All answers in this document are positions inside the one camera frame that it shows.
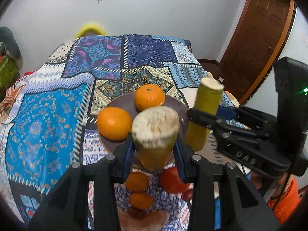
wooden door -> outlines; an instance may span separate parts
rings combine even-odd
[[[225,89],[238,100],[256,81],[284,29],[290,0],[250,0],[233,43],[220,68]]]

person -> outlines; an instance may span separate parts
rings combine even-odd
[[[284,182],[287,178],[287,173],[278,178],[278,188],[273,193],[272,197],[267,202],[267,205],[272,209],[277,201],[279,194],[282,191]],[[252,172],[250,181],[253,183],[256,189],[262,186],[262,176],[256,172]],[[274,209],[274,215],[278,219],[280,224],[283,224],[296,209],[300,203],[297,181],[293,175],[290,176],[288,183],[284,189],[284,193],[281,196],[276,208]]]

green box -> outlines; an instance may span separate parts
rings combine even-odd
[[[5,91],[12,85],[13,78],[17,73],[14,61],[5,55],[0,61],[0,99],[4,98]]]

yellow fuzzy object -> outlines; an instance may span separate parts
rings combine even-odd
[[[92,31],[100,36],[108,36],[105,30],[101,26],[99,26],[96,23],[87,23],[78,31],[78,33],[75,35],[75,38],[79,38],[84,36],[87,32]]]

door frame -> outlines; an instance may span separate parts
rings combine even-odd
[[[224,53],[224,55],[223,55],[223,57],[221,59],[221,62],[219,64],[220,68],[222,67],[223,63],[226,61],[227,56],[229,54],[229,51],[232,48],[232,46],[234,45],[234,43],[235,43],[236,37],[237,37],[237,35],[238,35],[238,33],[239,33],[240,29],[241,29],[244,17],[246,15],[249,3],[250,3],[250,0],[246,0],[245,6],[243,8],[243,11],[242,11],[241,17],[240,17],[240,19],[238,21],[238,24],[236,26],[236,29],[235,29],[235,31],[234,31],[234,33],[232,35],[232,38],[231,38],[231,40],[229,42],[229,45],[228,45],[228,47],[227,47],[227,49],[226,49],[226,51],[225,51],[225,53]],[[294,1],[290,0],[288,16],[287,16],[284,28],[282,30],[281,36],[280,36],[280,38],[278,40],[278,43],[277,43],[277,45],[276,45],[272,55],[270,56],[269,60],[267,61],[265,67],[263,68],[263,70],[259,74],[259,76],[256,78],[256,80],[251,85],[251,87],[247,90],[247,92],[242,96],[242,98],[238,99],[240,104],[243,104],[249,98],[249,96],[253,93],[253,91],[258,87],[258,85],[260,84],[262,79],[266,76],[266,74],[267,74],[268,70],[270,69],[270,67],[272,66],[273,62],[276,60],[277,55],[280,53],[281,47],[283,46],[283,43],[284,43],[284,41],[285,41],[285,39],[286,39],[286,37],[288,35],[289,27],[290,27],[290,24],[292,22],[292,16],[293,16],[294,7],[295,7]]]

